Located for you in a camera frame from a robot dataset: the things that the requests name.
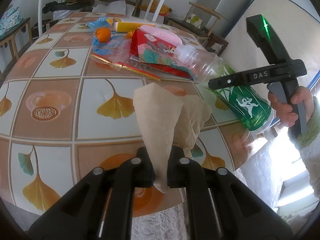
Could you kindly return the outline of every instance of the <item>black bag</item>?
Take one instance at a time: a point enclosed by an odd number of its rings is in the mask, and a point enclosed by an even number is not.
[[[46,14],[48,12],[55,12],[60,10],[79,10],[83,7],[92,5],[92,2],[62,2],[57,3],[56,1],[47,3],[45,7],[42,8],[42,13]]]

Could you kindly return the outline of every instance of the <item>blue patterned cloth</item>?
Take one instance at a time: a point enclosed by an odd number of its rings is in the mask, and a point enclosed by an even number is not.
[[[11,7],[5,11],[0,20],[0,36],[23,20],[18,9],[19,7]]]

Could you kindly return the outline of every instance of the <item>refrigerator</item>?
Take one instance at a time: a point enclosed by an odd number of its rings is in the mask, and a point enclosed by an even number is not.
[[[251,0],[198,0],[197,3],[223,16],[223,19],[215,24],[213,33],[224,38],[248,8],[250,2]],[[210,30],[216,19],[214,16],[198,8],[193,8],[192,13],[202,20],[201,27]]]

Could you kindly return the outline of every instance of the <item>yellow box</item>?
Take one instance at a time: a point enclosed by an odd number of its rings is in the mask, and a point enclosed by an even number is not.
[[[134,32],[142,25],[156,26],[147,19],[139,18],[113,18],[112,23],[112,27],[116,32]]]

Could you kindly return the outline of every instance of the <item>beige paper towel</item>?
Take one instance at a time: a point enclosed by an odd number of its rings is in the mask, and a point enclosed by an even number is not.
[[[199,96],[178,97],[155,83],[134,91],[133,106],[155,172],[154,185],[165,193],[172,144],[191,158],[190,150],[212,110]]]

